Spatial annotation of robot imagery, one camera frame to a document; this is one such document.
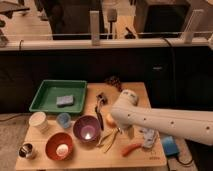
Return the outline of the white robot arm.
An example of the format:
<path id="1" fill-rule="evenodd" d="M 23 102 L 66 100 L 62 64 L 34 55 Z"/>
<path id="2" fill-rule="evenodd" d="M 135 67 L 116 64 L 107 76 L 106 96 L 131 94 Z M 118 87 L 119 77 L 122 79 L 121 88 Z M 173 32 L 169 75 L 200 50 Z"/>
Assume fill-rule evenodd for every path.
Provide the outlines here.
<path id="1" fill-rule="evenodd" d="M 213 112 L 143 108 L 132 90 L 121 92 L 111 115 L 121 129 L 137 125 L 187 140 L 213 145 Z"/>

